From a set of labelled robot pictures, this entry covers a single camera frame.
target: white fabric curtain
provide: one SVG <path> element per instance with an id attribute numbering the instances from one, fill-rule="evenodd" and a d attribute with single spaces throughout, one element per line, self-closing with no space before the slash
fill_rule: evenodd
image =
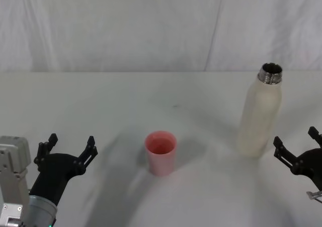
<path id="1" fill-rule="evenodd" d="M 322 68 L 322 0 L 0 0 L 0 71 Z"/>

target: bottle mouth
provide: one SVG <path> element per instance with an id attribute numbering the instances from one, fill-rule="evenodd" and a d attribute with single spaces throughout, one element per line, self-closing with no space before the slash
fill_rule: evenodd
<path id="1" fill-rule="evenodd" d="M 265 84 L 275 85 L 282 81 L 282 72 L 283 69 L 280 65 L 268 62 L 262 66 L 258 73 L 258 79 Z"/>
<path id="2" fill-rule="evenodd" d="M 279 74 L 283 71 L 282 67 L 277 63 L 268 62 L 263 65 L 263 70 L 270 74 Z"/>

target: water bottle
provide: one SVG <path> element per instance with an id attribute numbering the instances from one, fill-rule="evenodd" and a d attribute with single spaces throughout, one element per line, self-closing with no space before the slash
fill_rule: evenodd
<path id="1" fill-rule="evenodd" d="M 265 63 L 247 92 L 237 135 L 237 149 L 243 156 L 259 157 L 270 137 L 281 105 L 282 67 Z"/>

